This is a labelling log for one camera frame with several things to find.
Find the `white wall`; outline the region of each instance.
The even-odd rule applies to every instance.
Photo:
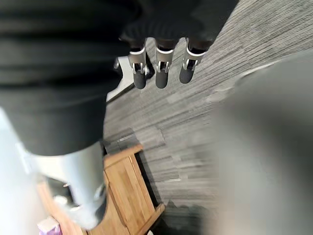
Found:
[[[35,183],[24,171],[15,144],[19,142],[0,109],[0,234],[36,235],[47,217]]]

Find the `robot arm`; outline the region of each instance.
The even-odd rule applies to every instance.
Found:
[[[0,3],[0,105],[34,154],[55,202],[94,228],[106,208],[102,151],[107,93],[129,56],[145,86],[145,39],[156,39],[156,85],[188,38],[180,80],[188,83],[237,0],[17,0]]]

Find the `gray carpet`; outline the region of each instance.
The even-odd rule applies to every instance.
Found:
[[[152,61],[153,45],[149,40]],[[248,69],[312,46],[312,0],[240,1],[189,84],[179,82],[185,47],[181,40],[165,89],[158,89],[152,78],[145,89],[133,89],[108,105],[107,151],[136,142],[144,145],[140,157],[156,199],[166,205],[171,200],[170,227],[185,228],[186,221],[174,218],[177,212],[188,215],[193,207],[209,208],[214,214],[218,186],[210,174],[213,169],[208,170],[211,159],[205,154],[201,130],[210,127],[212,110],[224,89]]]

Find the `wooden frame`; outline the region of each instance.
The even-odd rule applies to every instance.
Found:
[[[145,235],[165,209],[153,206],[135,153],[141,144],[104,158],[108,209],[103,221],[85,231],[74,224],[53,202],[46,183],[38,184],[38,192],[46,210],[59,221],[64,235]]]

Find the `pink object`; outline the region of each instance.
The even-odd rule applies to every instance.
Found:
[[[62,235],[60,224],[51,216],[39,222],[37,226],[39,235]]]

